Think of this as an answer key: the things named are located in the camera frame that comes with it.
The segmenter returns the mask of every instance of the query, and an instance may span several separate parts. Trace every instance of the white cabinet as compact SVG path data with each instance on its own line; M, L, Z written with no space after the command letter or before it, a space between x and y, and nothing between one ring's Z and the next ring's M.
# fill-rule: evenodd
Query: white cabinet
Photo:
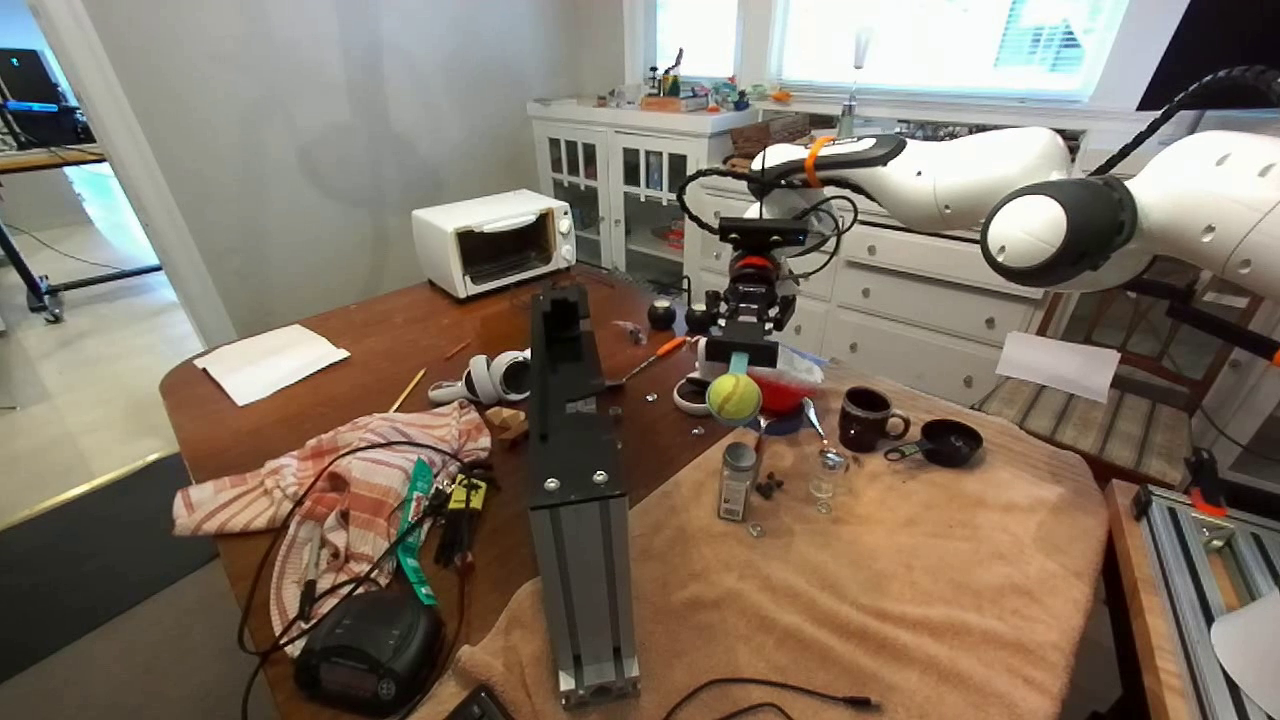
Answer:
M706 216L746 216L752 194L729 179L689 191ZM683 228L693 290L726 286L729 244ZM1043 290L1001 281L973 239L856 223L841 254L802 284L783 344L900 385L976 402L997 388L1001 344L1039 318Z
M682 286L683 216L677 186L689 171L721 162L729 131L752 113L642 113L582 100L528 102L536 171L548 194L573 202L586 263L606 263Z

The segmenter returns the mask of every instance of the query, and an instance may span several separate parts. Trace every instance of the cabinet drawer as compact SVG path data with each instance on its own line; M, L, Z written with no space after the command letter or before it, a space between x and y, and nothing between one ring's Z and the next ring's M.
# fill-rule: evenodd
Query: cabinet drawer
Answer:
M958 284L927 284L917 277L872 268L845 268L837 284L837 302L976 344L1003 344L1008 332L1030 327L1038 318L1034 298L973 290Z
M829 312L824 348L856 372L890 375L958 402L976 402L997 388L997 348L860 312Z
M944 281L944 284L965 284L965 286L985 286L985 290L1023 296L1023 298L1043 296L1039 286L1021 286L997 277L979 244L867 228L867 223L845 235L845 268L890 268L906 277L924 277L924 281Z

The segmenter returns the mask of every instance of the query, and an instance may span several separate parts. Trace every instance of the floor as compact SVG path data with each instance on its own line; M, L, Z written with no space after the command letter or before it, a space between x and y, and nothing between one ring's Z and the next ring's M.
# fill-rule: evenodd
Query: floor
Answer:
M74 281L152 261L110 171L76 175L76 191L88 207L86 223L42 233L10 223L33 268ZM0 268L0 314L10 322L0 336L0 529L175 449L155 385L199 353L199 336L165 277L70 290L65 322L44 322L26 309L16 270ZM0 716L236 716L251 665L232 649L232 627L236 598L209 565L0 685ZM1064 720L1107 707L1116 693L1111 627L1098 603ZM272 716L264 688L251 716Z

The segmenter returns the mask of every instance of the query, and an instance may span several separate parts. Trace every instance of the white paper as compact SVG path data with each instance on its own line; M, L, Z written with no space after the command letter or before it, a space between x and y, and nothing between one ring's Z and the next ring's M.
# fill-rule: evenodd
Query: white paper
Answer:
M328 344L326 336L285 322L236 344L226 344L196 361L239 407L257 402L354 353Z
M1214 622L1215 659L1267 716L1280 716L1280 592Z
M1103 402L1111 390L1116 368L1122 368L1116 348L1008 332L997 375L1050 385L1050 388Z

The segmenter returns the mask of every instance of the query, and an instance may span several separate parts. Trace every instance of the tennis ball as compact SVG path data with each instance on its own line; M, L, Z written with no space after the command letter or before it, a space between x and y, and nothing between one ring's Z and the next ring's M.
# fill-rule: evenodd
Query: tennis ball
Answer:
M717 375L710 388L710 412L721 423L750 423L759 412L759 385L739 372Z

